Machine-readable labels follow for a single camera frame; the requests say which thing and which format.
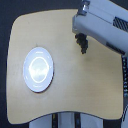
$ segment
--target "light wooden table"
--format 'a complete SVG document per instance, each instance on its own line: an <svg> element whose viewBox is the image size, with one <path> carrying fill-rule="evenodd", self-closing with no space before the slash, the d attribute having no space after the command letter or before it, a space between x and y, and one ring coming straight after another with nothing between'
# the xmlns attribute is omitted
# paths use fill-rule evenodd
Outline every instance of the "light wooden table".
<svg viewBox="0 0 128 128"><path fill-rule="evenodd" d="M76 10L39 12L13 24L7 62L7 114L12 124L40 116L77 111L105 119L123 112L121 56L88 37L85 55L72 33ZM42 93L32 92L23 79L23 63L35 47L47 49L54 61L54 77Z"/></svg>

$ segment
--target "white round object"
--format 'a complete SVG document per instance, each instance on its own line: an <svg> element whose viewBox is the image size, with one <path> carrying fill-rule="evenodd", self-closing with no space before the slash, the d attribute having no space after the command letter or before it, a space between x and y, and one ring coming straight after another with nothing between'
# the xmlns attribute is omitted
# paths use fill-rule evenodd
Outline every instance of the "white round object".
<svg viewBox="0 0 128 128"><path fill-rule="evenodd" d="M44 91L53 77L53 60L49 52L41 47L32 49L24 61L23 77L34 92Z"/></svg>

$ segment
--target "table surface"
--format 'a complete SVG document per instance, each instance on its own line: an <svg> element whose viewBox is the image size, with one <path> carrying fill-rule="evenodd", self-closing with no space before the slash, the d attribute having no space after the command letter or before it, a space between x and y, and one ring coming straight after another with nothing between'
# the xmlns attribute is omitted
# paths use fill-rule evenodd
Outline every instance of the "table surface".
<svg viewBox="0 0 128 128"><path fill-rule="evenodd" d="M123 113L121 56L88 37L82 55L72 33L76 10L38 12L13 24L7 61L7 115L12 124L54 112L77 111L104 119ZM23 64L35 47L49 51L54 77L42 93L32 92L23 78Z"/></svg>

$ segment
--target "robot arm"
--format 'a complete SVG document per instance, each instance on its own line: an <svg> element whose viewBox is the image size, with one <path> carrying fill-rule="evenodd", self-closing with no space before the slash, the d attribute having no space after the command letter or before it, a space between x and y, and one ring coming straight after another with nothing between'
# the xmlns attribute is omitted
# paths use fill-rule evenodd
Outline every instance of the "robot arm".
<svg viewBox="0 0 128 128"><path fill-rule="evenodd" d="M128 11L108 0L83 0L73 17L73 32L78 40L88 35L113 51L128 56ZM85 53L87 41L81 47Z"/></svg>

